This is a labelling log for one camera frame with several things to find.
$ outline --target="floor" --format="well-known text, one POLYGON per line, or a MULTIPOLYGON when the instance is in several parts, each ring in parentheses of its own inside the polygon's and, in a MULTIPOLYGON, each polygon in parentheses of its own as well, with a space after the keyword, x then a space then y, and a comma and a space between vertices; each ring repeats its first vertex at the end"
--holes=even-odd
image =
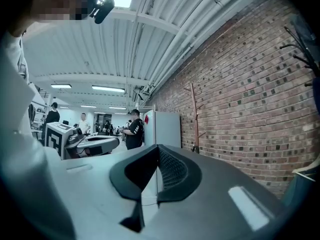
POLYGON ((112 150, 112 154, 121 153, 127 151, 126 142, 122 141, 121 136, 117 136, 120 141, 119 146, 117 146, 114 150, 112 150))

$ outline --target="black t-shirt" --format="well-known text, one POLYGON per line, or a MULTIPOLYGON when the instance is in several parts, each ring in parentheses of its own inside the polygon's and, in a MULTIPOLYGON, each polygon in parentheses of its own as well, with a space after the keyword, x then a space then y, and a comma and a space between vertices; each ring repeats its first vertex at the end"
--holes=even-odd
POLYGON ((53 123, 53 122, 59 122, 59 120, 60 120, 60 114, 58 111, 53 111, 53 110, 49 111, 48 115, 46 116, 45 122, 43 124, 43 130, 41 135, 43 140, 45 139, 47 124, 53 123))
POLYGON ((135 149, 141 147, 142 136, 144 133, 144 125, 140 118, 134 120, 129 126, 129 131, 134 135, 127 135, 125 140, 125 145, 128 149, 135 149))
POLYGON ((49 111, 48 115, 45 119, 45 124, 53 123, 53 122, 59 122, 60 120, 60 114, 58 111, 49 111))

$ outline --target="ceiling beam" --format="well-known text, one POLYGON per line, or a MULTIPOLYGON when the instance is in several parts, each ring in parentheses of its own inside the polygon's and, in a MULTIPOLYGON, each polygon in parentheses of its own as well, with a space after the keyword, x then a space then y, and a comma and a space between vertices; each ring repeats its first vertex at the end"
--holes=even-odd
POLYGON ((30 78, 35 84, 41 82, 53 82, 53 81, 63 81, 68 83, 74 82, 112 82, 117 84, 135 85, 135 86, 146 86, 148 84, 147 80, 137 79, 137 78, 126 78, 124 76, 106 75, 106 74, 54 74, 45 76, 36 76, 30 78))
POLYGON ((90 103, 105 103, 110 105, 111 103, 118 103, 118 104, 125 104, 126 97, 125 96, 111 96, 111 95, 99 95, 99 94, 81 94, 81 93, 58 93, 57 97, 64 97, 64 98, 73 98, 76 99, 72 103, 80 102, 82 99, 84 102, 90 103))
MULTIPOLYGON (((113 9, 107 17, 109 19, 128 20, 133 22, 135 20, 136 14, 137 13, 132 10, 113 9)), ((137 14, 137 22, 150 25, 158 29, 162 29, 164 31, 172 33, 173 35, 176 35, 180 29, 178 26, 172 23, 169 23, 168 21, 153 17, 145 13, 137 14)), ((25 35, 23 35, 23 39, 26 41, 46 30, 58 27, 61 24, 62 24, 61 21, 52 22, 52 23, 35 22, 27 29, 25 35)))

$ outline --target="person in black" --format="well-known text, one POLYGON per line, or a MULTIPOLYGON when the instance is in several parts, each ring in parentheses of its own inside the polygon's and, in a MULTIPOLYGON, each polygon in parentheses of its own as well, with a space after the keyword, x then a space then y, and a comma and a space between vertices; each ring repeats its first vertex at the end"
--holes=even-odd
POLYGON ((104 129, 105 135, 109 136, 110 135, 110 123, 108 120, 105 121, 105 125, 104 125, 103 129, 104 129))
POLYGON ((132 123, 129 129, 123 130, 126 134, 125 145, 128 150, 141 147, 143 142, 144 125, 140 119, 140 112, 137 109, 131 111, 132 123))
POLYGON ((57 107, 58 107, 58 104, 56 102, 52 103, 51 110, 49 111, 48 115, 46 116, 46 119, 43 124, 42 134, 41 134, 41 138, 43 141, 45 140, 45 136, 46 136, 47 124, 53 123, 53 122, 59 122, 59 120, 60 120, 60 114, 57 111, 57 107))
POLYGON ((95 131, 96 131, 96 132, 100 132, 100 124, 99 124, 99 121, 98 121, 98 120, 95 121, 94 126, 95 126, 95 131))

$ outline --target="man in black shirt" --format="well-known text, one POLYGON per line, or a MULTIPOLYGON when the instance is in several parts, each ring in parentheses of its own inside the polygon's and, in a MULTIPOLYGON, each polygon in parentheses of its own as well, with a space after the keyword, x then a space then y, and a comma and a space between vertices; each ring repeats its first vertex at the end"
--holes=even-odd
POLYGON ((46 116, 45 122, 43 124, 43 130, 41 134, 41 138, 45 140, 45 135, 46 135, 46 126, 49 123, 53 122, 59 122, 60 120, 60 114, 57 111, 58 104, 56 102, 52 103, 51 105, 52 109, 49 111, 48 115, 46 116))
POLYGON ((126 134, 125 145, 128 150, 141 147, 143 142, 144 125, 140 119, 140 112, 137 109, 131 111, 132 123, 128 130, 123 130, 126 134))

